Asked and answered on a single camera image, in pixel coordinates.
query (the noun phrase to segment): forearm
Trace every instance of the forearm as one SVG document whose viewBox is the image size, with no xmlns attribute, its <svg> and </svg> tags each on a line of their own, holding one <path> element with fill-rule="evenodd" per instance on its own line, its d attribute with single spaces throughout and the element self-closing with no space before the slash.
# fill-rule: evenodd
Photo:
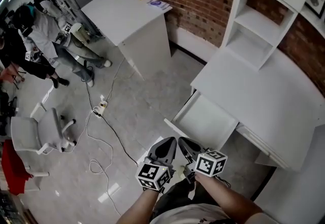
<svg viewBox="0 0 325 224">
<path fill-rule="evenodd" d="M 196 180 L 237 224 L 244 224 L 251 216 L 262 212 L 254 202 L 227 188 L 215 178 L 197 173 Z"/>
<path fill-rule="evenodd" d="M 147 189 L 116 224 L 148 224 L 159 193 Z"/>
<path fill-rule="evenodd" d="M 16 67 L 13 65 L 13 63 L 11 63 L 9 66 L 8 66 L 8 69 L 9 71 L 11 71 L 11 73 L 15 76 L 19 76 L 19 73 L 16 69 Z"/>
</svg>

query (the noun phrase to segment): white desk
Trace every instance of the white desk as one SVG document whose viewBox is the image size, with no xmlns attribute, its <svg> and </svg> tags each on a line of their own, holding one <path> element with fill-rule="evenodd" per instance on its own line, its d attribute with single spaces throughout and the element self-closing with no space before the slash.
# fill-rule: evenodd
<svg viewBox="0 0 325 224">
<path fill-rule="evenodd" d="M 282 52 L 276 50 L 255 72 L 220 51 L 192 86 L 249 129 L 251 134 L 239 132 L 262 151 L 279 157 L 288 168 L 301 168 L 324 98 Z"/>
<path fill-rule="evenodd" d="M 191 85 L 197 92 L 165 119 L 171 128 L 212 149 L 236 129 L 261 150 L 257 163 L 300 170 L 324 98 L 282 52 L 255 72 L 219 50 Z"/>
<path fill-rule="evenodd" d="M 165 10 L 147 5 L 150 0 L 93 0 L 81 10 L 118 46 L 127 61 L 148 78 L 165 67 L 170 49 Z"/>
</svg>

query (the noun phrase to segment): shoe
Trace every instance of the shoe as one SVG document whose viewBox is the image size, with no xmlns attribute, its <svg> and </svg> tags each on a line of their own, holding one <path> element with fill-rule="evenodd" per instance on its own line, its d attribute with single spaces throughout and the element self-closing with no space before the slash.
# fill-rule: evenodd
<svg viewBox="0 0 325 224">
<path fill-rule="evenodd" d="M 65 80 L 63 78 L 57 78 L 57 81 L 63 86 L 69 86 L 70 84 L 69 80 Z"/>
<path fill-rule="evenodd" d="M 87 82 L 87 85 L 88 85 L 88 87 L 90 87 L 90 88 L 93 87 L 93 80 Z"/>
<path fill-rule="evenodd" d="M 54 88 L 58 88 L 59 87 L 59 82 L 56 79 L 54 79 L 53 77 L 50 77 L 50 79 L 53 81 Z"/>
<path fill-rule="evenodd" d="M 112 65 L 112 63 L 109 60 L 106 60 L 106 62 L 104 63 L 104 67 L 110 67 Z"/>
</svg>

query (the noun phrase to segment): office chair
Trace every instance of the office chair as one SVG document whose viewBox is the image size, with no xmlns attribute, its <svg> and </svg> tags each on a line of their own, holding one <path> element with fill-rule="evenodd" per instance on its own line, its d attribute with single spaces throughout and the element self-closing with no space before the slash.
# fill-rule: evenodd
<svg viewBox="0 0 325 224">
<path fill-rule="evenodd" d="M 33 115 L 39 108 L 42 108 L 45 113 L 37 122 Z M 75 123 L 76 120 L 73 119 L 61 128 L 56 110 L 54 108 L 46 110 L 41 103 L 38 103 L 30 117 L 11 118 L 11 138 L 14 148 L 16 151 L 32 151 L 37 154 L 48 154 L 53 149 L 64 152 L 69 145 L 77 144 L 64 135 L 68 127 Z"/>
</svg>

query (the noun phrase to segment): tile floor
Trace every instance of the tile floor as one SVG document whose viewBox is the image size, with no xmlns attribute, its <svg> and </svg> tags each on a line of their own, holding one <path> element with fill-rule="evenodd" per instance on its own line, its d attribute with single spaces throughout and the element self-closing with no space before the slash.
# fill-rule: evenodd
<svg viewBox="0 0 325 224">
<path fill-rule="evenodd" d="M 89 89 L 91 102 L 95 106 L 101 100 L 101 95 L 107 96 L 109 93 L 123 56 L 103 39 L 90 47 L 113 62 L 110 68 L 95 69 L 95 85 Z M 202 64 L 177 50 L 168 68 L 143 81 L 125 60 L 122 62 L 104 117 L 136 161 L 141 162 L 147 150 L 161 137 L 178 137 L 164 123 L 164 118 L 172 119 L 188 100 L 190 82 L 202 67 Z M 18 114 L 29 116 L 36 103 L 43 101 L 46 108 L 56 108 L 58 115 L 64 115 L 67 120 L 77 120 L 69 131 L 70 137 L 76 140 L 85 127 L 85 119 L 90 111 L 86 85 L 63 66 L 58 66 L 57 72 L 70 80 L 69 87 L 53 89 L 50 80 L 26 75 L 26 81 L 16 91 Z M 113 131 L 102 119 L 92 115 L 88 129 L 91 136 L 105 140 L 114 149 L 113 164 L 107 170 L 108 190 L 116 208 L 123 213 L 142 192 L 134 178 L 137 167 L 125 155 Z M 232 184 L 234 190 L 250 197 L 269 170 L 253 163 L 259 151 L 236 132 L 222 151 L 229 156 L 222 177 Z M 92 158 L 97 159 L 103 167 L 111 163 L 111 150 L 107 145 L 83 134 L 72 153 L 53 151 L 40 156 L 32 152 L 19 154 L 32 170 L 50 173 L 49 177 L 36 180 L 40 191 L 20 195 L 39 224 L 113 224 L 118 220 L 119 216 L 106 194 L 107 179 L 104 175 L 93 175 L 89 170 Z M 185 163 L 178 150 L 174 166 Z M 92 169 L 99 171 L 95 165 Z M 178 180 L 175 174 L 170 185 Z"/>
</svg>

